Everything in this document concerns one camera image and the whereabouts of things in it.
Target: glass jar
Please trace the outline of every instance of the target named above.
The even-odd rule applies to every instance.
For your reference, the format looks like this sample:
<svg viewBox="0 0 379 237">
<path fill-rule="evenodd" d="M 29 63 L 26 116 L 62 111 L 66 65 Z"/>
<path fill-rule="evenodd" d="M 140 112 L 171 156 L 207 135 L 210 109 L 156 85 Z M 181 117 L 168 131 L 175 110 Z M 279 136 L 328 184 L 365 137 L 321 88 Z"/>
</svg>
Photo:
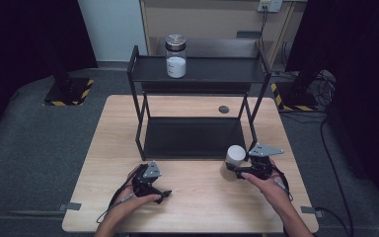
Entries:
<svg viewBox="0 0 379 237">
<path fill-rule="evenodd" d="M 165 38 L 166 65 L 168 75 L 180 78 L 187 72 L 186 38 L 181 35 L 170 35 Z"/>
</svg>

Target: beige cabinet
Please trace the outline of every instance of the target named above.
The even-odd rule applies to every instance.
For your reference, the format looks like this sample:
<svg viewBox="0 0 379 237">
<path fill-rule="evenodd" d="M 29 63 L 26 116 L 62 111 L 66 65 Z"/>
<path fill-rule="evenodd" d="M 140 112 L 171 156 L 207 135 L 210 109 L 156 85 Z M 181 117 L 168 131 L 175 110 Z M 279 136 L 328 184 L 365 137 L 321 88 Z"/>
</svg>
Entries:
<svg viewBox="0 0 379 237">
<path fill-rule="evenodd" d="M 236 56 L 250 55 L 260 44 L 237 38 L 238 32 L 261 30 L 265 16 L 257 10 L 259 0 L 140 0 L 140 5 L 149 55 L 162 54 L 170 34 L 189 39 L 189 50 L 210 48 Z M 306 1 L 284 1 L 278 13 L 267 13 L 263 40 L 270 65 L 282 42 L 294 40 L 305 6 Z"/>
</svg>

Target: dark curtain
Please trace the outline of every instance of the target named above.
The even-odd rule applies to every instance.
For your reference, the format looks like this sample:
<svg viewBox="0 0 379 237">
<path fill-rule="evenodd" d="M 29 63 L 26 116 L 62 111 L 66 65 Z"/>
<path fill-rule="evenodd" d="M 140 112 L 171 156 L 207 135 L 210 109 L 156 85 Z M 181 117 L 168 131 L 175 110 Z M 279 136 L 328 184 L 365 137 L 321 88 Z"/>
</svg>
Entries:
<svg viewBox="0 0 379 237">
<path fill-rule="evenodd" d="M 0 118 L 21 86 L 91 67 L 97 63 L 77 0 L 0 0 Z"/>
<path fill-rule="evenodd" d="M 336 77 L 332 106 L 379 189 L 379 1 L 309 0 L 287 70 L 307 68 L 313 52 Z"/>
</svg>

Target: shelf top tier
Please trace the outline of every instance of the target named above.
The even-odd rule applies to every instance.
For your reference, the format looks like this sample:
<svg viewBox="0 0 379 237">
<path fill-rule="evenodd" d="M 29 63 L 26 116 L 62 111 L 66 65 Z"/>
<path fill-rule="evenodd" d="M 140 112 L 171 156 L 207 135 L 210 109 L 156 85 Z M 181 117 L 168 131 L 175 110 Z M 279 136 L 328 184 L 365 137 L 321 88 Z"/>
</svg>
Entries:
<svg viewBox="0 0 379 237">
<path fill-rule="evenodd" d="M 187 73 L 172 78 L 164 56 L 137 55 L 132 70 L 134 82 L 263 83 L 265 76 L 255 57 L 188 57 Z"/>
</svg>

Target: white powder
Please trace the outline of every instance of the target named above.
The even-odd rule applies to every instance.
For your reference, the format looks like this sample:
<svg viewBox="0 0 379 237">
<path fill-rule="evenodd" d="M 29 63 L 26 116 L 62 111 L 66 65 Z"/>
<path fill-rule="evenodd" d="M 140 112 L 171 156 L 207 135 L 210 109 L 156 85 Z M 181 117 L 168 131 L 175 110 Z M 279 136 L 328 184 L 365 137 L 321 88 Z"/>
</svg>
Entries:
<svg viewBox="0 0 379 237">
<path fill-rule="evenodd" d="M 170 57 L 167 59 L 168 75 L 174 78 L 183 77 L 187 72 L 186 60 L 181 57 Z"/>
</svg>

